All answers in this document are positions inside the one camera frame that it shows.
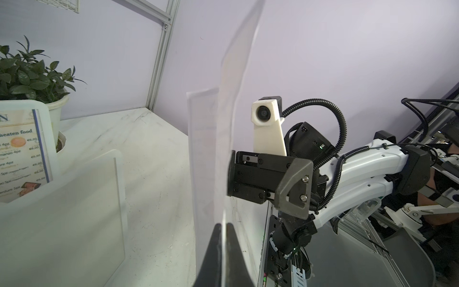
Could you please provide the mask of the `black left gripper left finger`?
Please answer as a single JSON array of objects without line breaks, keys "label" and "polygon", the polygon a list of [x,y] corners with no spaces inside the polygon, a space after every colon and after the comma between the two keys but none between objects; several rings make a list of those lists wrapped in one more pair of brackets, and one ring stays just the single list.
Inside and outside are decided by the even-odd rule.
[{"label": "black left gripper left finger", "polygon": [[222,225],[214,226],[204,260],[193,287],[220,287],[222,275]]}]

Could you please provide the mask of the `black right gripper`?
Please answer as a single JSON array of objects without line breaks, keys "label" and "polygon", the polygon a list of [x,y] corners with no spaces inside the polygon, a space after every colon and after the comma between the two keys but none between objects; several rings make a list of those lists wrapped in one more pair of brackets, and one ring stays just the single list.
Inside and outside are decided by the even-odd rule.
[{"label": "black right gripper", "polygon": [[233,150],[227,196],[257,204],[274,202],[277,210],[306,220],[313,172],[311,160]]}]

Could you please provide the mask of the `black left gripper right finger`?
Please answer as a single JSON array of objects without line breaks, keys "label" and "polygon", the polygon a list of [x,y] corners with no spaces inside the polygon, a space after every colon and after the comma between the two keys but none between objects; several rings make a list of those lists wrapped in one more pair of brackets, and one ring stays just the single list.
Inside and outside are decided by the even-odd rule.
[{"label": "black left gripper right finger", "polygon": [[255,285],[247,270],[243,252],[232,223],[227,223],[226,225],[225,251],[225,286],[254,287]]}]

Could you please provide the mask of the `dim sum menu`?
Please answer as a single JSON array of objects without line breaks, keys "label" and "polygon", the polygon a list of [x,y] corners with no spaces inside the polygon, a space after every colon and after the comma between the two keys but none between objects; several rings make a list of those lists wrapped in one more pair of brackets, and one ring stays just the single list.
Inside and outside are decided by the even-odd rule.
[{"label": "dim sum menu", "polygon": [[9,203],[52,180],[39,111],[1,113],[1,203]]},{"label": "dim sum menu", "polygon": [[221,287],[225,287],[226,225],[232,223],[226,213],[226,201],[235,108],[264,4],[257,1],[234,34],[221,62],[219,86],[187,94],[196,278],[214,226],[221,224]]}]

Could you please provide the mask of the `white acrylic menu holder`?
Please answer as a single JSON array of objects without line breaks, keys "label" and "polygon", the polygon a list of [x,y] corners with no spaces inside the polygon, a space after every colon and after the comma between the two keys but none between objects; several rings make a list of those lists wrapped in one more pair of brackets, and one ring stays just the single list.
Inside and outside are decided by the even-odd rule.
[{"label": "white acrylic menu holder", "polygon": [[1,204],[59,176],[49,109],[35,100],[1,101]]},{"label": "white acrylic menu holder", "polygon": [[1,206],[1,285],[106,287],[126,260],[127,231],[114,149]]}]

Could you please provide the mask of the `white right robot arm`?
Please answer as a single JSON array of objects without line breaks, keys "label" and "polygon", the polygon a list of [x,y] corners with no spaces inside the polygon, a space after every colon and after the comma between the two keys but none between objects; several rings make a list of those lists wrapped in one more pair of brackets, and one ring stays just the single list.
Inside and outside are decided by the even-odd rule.
[{"label": "white right robot arm", "polygon": [[[335,145],[306,122],[283,133],[284,119],[308,106],[322,106],[334,114],[339,125]],[[428,198],[429,205],[386,209],[397,226],[417,238],[422,216],[459,211],[457,203],[429,185],[436,164],[443,175],[457,179],[457,156],[431,145],[399,143],[385,131],[377,132],[368,145],[342,153],[347,123],[328,100],[306,99],[283,109],[281,97],[262,98],[252,106],[252,122],[254,150],[232,152],[228,195],[257,204],[270,202],[278,210],[268,221],[262,275],[279,287],[292,284],[294,268],[310,271],[305,248],[319,228],[326,223],[337,228],[342,216],[372,201],[415,193]]]}]

